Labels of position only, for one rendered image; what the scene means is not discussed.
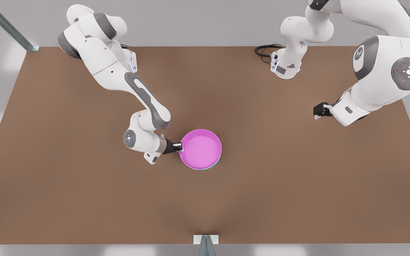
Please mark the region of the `pink plate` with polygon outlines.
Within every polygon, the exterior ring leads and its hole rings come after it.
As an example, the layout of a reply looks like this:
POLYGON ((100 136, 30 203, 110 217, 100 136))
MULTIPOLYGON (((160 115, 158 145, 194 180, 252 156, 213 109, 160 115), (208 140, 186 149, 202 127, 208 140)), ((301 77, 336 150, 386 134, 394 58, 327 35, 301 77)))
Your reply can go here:
POLYGON ((192 159, 197 156, 218 157, 222 154, 219 137, 206 129, 196 129, 187 133, 182 139, 184 152, 179 152, 182 162, 190 167, 192 159))

